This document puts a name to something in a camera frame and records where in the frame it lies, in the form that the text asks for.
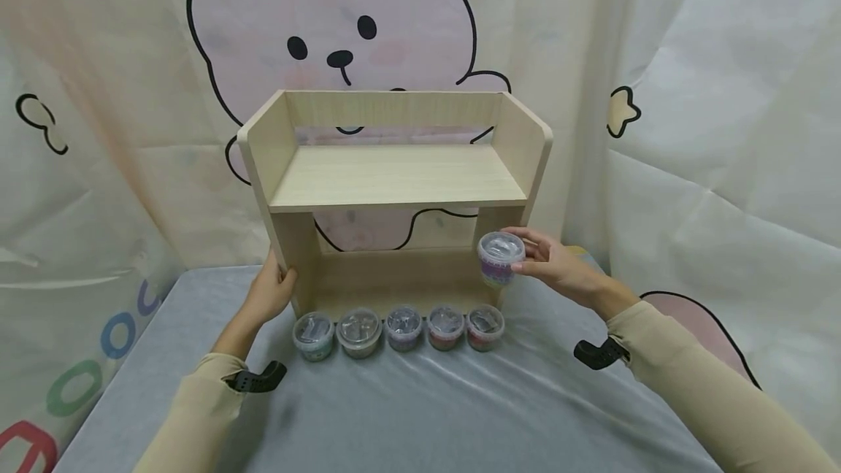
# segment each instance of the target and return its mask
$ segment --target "left hand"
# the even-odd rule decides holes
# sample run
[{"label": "left hand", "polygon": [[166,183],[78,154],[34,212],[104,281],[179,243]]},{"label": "left hand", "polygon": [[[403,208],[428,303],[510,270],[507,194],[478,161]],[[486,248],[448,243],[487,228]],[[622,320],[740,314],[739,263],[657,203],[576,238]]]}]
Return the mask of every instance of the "left hand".
[{"label": "left hand", "polygon": [[289,269],[286,276],[281,274],[277,258],[269,248],[266,262],[251,282],[248,296],[237,316],[255,326],[261,326],[277,317],[292,299],[297,280],[298,272],[295,269]]}]

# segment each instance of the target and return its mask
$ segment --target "cartoon star shape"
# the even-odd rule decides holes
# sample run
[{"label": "cartoon star shape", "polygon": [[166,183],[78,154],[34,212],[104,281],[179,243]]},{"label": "cartoon star shape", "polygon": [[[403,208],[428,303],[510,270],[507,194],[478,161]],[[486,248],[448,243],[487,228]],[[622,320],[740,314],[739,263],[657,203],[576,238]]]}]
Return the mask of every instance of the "cartoon star shape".
[{"label": "cartoon star shape", "polygon": [[607,121],[607,131],[610,136],[619,139],[625,134],[625,127],[629,123],[640,119],[642,112],[633,104],[633,90],[630,86],[620,86],[610,94],[610,119]]}]

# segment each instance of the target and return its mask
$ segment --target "cartoon nose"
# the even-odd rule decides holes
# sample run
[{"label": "cartoon nose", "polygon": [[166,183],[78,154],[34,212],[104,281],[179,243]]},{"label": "cartoon nose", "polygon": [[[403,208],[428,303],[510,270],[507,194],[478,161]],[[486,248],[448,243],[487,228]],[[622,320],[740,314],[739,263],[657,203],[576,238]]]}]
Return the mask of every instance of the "cartoon nose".
[{"label": "cartoon nose", "polygon": [[327,56],[327,65],[331,68],[344,68],[353,62],[353,53],[347,50],[338,50]]}]

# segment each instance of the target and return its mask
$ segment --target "black outline drawing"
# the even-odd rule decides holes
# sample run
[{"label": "black outline drawing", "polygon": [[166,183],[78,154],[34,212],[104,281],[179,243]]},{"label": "black outline drawing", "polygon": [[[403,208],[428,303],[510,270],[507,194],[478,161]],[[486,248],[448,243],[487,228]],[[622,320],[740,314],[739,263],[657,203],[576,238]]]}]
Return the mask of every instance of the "black outline drawing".
[{"label": "black outline drawing", "polygon": [[635,121],[637,119],[640,119],[642,117],[642,110],[640,109],[640,107],[638,107],[636,104],[633,104],[633,90],[631,90],[630,86],[620,86],[619,88],[616,88],[610,94],[610,98],[613,98],[613,96],[615,96],[620,91],[626,91],[627,92],[627,96],[629,97],[629,107],[633,108],[633,110],[637,114],[630,119],[622,120],[622,126],[619,129],[619,134],[614,134],[613,130],[610,129],[610,124],[607,125],[607,132],[608,132],[608,134],[610,134],[611,137],[613,137],[613,139],[619,139],[619,137],[621,137],[622,134],[625,134],[625,128],[627,128],[629,123],[633,123],[633,121]]},{"label": "black outline drawing", "polygon": [[24,93],[21,97],[18,97],[18,100],[15,102],[15,111],[18,113],[18,117],[24,123],[32,126],[32,128],[37,128],[38,130],[40,130],[41,134],[44,134],[44,141],[47,143],[47,146],[50,147],[50,150],[52,150],[54,153],[58,155],[64,155],[65,153],[67,153],[67,151],[70,150],[70,147],[68,147],[67,145],[64,145],[63,148],[56,148],[55,146],[53,146],[52,141],[50,141],[49,126],[35,123],[32,119],[27,118],[26,114],[23,113],[23,103],[26,102],[28,99],[34,99],[35,101],[38,101],[39,104],[41,104],[41,107],[44,107],[44,110],[46,110],[47,114],[50,116],[50,120],[52,121],[53,126],[55,126],[55,115],[52,113],[52,110],[47,108],[46,104],[42,103],[38,96],[34,95],[34,93]]},{"label": "black outline drawing", "polygon": [[[468,18],[470,19],[470,29],[471,29],[471,32],[472,32],[472,48],[471,48],[470,65],[468,66],[468,71],[466,71],[466,73],[464,74],[463,77],[461,77],[461,79],[456,81],[456,85],[458,86],[462,82],[464,82],[465,80],[468,80],[469,77],[474,77],[476,75],[494,75],[494,76],[499,77],[499,79],[502,79],[505,82],[505,87],[507,87],[508,93],[510,93],[511,92],[511,82],[503,74],[500,74],[498,71],[494,71],[494,70],[474,70],[474,65],[476,64],[476,47],[477,47],[476,19],[474,17],[474,13],[472,12],[472,9],[470,7],[470,3],[468,2],[468,0],[461,0],[461,2],[464,3],[464,7],[466,8],[466,12],[468,12]],[[216,84],[216,76],[215,76],[215,73],[214,73],[214,67],[212,67],[212,62],[210,61],[210,57],[208,56],[207,52],[204,51],[204,48],[201,46],[201,41],[199,40],[199,35],[198,35],[198,32],[196,31],[195,20],[193,19],[193,0],[186,0],[186,9],[187,9],[187,24],[188,24],[188,27],[190,29],[190,36],[193,38],[193,43],[195,44],[196,48],[199,51],[199,54],[201,55],[201,58],[204,59],[204,63],[207,66],[208,76],[210,77],[210,85],[212,86],[212,91],[214,91],[214,95],[216,96],[216,100],[219,101],[219,103],[222,106],[222,109],[224,109],[225,113],[228,114],[228,117],[230,117],[234,121],[234,123],[236,123],[238,126],[242,126],[242,121],[237,119],[237,116],[234,115],[234,113],[231,111],[231,109],[228,108],[228,105],[225,103],[225,99],[222,97],[222,93],[220,92],[219,85]],[[344,74],[344,70],[342,70],[342,75],[345,79],[345,82],[347,82],[348,85],[349,85],[350,81],[348,80],[347,75]],[[403,89],[402,88],[394,88],[393,91],[403,91]],[[470,144],[473,145],[476,141],[478,141],[478,140],[482,139],[482,137],[488,135],[489,132],[493,131],[493,129],[494,129],[494,127],[491,126],[490,128],[482,131],[481,134],[478,134],[476,137],[474,137],[474,139],[470,140]],[[337,130],[340,134],[355,135],[355,134],[359,134],[360,131],[363,131],[364,126],[359,126],[358,128],[355,128],[353,130],[344,130],[342,128],[339,128],[339,126],[337,126]],[[243,181],[243,183],[246,184],[246,185],[250,185],[249,181],[242,179],[242,177],[240,177],[239,174],[237,174],[236,169],[234,169],[233,165],[231,164],[231,154],[229,153],[229,151],[231,151],[231,147],[234,145],[234,142],[236,140],[237,140],[237,136],[234,135],[231,138],[231,140],[228,141],[227,145],[225,146],[226,163],[228,164],[228,168],[231,170],[231,172],[234,174],[234,176],[237,177],[238,180]],[[430,212],[430,211],[441,211],[441,212],[444,212],[444,213],[449,214],[449,215],[454,215],[454,217],[456,217],[456,218],[475,218],[476,217],[476,215],[457,214],[457,213],[454,213],[454,212],[446,211],[446,209],[440,209],[440,208],[422,209],[421,211],[419,211],[419,212],[417,212],[413,215],[412,220],[411,220],[411,224],[409,226],[409,234],[406,236],[406,239],[402,242],[402,244],[397,248],[403,248],[411,240],[412,231],[413,231],[414,226],[415,226],[415,219],[420,214],[422,214],[423,212]],[[324,239],[328,242],[328,244],[330,244],[333,247],[336,247],[336,245],[334,245],[333,242],[322,232],[322,230],[321,230],[320,226],[318,226],[317,222],[316,222],[315,226],[316,226],[316,229],[321,234],[321,236],[324,237]]]},{"label": "black outline drawing", "polygon": [[[409,240],[412,239],[412,231],[415,230],[415,219],[417,219],[420,214],[424,214],[426,212],[443,212],[447,215],[452,215],[454,218],[476,218],[478,216],[478,214],[459,214],[457,212],[448,211],[448,209],[444,209],[444,208],[425,208],[425,209],[422,209],[421,211],[415,212],[415,214],[412,215],[412,220],[409,223],[409,235],[406,236],[406,239],[403,240],[402,244],[400,244],[399,246],[394,247],[394,248],[388,248],[388,250],[400,250],[400,248],[405,247],[408,244]],[[321,226],[319,226],[319,224],[318,224],[318,220],[314,219],[314,221],[315,221],[315,230],[317,230],[318,233],[321,234],[322,237],[324,237],[324,240],[327,241],[327,244],[330,245],[331,247],[333,247],[337,252],[344,252],[344,250],[342,250],[342,248],[339,248],[336,244],[334,244],[330,240],[330,237],[327,237],[327,234],[324,234],[324,231],[321,230]]]},{"label": "black outline drawing", "polygon": [[698,307],[701,307],[704,312],[709,314],[710,318],[712,318],[714,320],[714,322],[718,324],[718,328],[721,329],[721,333],[724,333],[724,336],[727,338],[727,341],[730,342],[730,345],[734,346],[734,350],[736,350],[736,354],[738,355],[738,357],[740,357],[740,360],[742,361],[742,366],[745,367],[745,371],[748,373],[748,378],[750,378],[750,381],[752,381],[753,384],[756,385],[757,389],[762,391],[762,387],[759,386],[759,382],[756,380],[756,377],[753,376],[753,373],[750,370],[750,366],[748,366],[748,361],[747,361],[747,359],[745,359],[745,355],[743,355],[742,350],[738,347],[738,345],[736,345],[736,342],[734,341],[734,339],[732,339],[732,336],[730,336],[730,333],[727,333],[727,330],[724,328],[724,324],[721,323],[721,320],[719,320],[718,317],[715,316],[715,314],[713,314],[713,311],[710,311],[708,308],[704,307],[703,304],[693,300],[691,297],[684,296],[682,294],[678,294],[677,292],[648,291],[648,292],[642,294],[640,296],[640,299],[644,300],[646,298],[646,296],[651,296],[653,294],[665,294],[665,295],[668,295],[668,296],[674,296],[676,298],[683,298],[684,300],[689,300],[692,303],[696,304]]}]

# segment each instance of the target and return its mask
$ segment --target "beige sleeve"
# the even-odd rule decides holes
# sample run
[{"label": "beige sleeve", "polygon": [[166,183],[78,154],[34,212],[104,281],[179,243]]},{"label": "beige sleeve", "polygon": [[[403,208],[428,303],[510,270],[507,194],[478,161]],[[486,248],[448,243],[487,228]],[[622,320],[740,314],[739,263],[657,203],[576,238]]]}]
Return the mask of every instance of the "beige sleeve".
[{"label": "beige sleeve", "polygon": [[234,356],[202,358],[195,372],[181,380],[166,420],[134,473],[212,472],[245,397],[222,379],[243,369],[245,363]]},{"label": "beige sleeve", "polygon": [[607,323],[631,372],[678,415],[725,473],[838,473],[776,402],[642,301]]}]

